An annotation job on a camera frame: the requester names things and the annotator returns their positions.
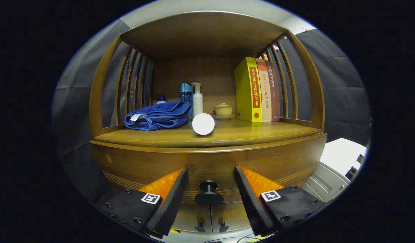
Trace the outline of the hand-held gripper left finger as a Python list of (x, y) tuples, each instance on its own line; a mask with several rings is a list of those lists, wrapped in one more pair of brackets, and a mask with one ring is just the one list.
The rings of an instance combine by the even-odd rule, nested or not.
[(187, 183), (188, 172), (183, 168), (138, 190), (111, 190), (100, 198), (96, 206), (132, 231), (154, 237), (167, 236)]

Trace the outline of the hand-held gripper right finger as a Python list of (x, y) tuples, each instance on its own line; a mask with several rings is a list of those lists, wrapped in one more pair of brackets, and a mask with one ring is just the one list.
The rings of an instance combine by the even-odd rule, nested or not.
[(295, 228), (325, 204), (299, 186), (282, 186), (241, 166), (235, 167), (234, 178), (257, 236)]

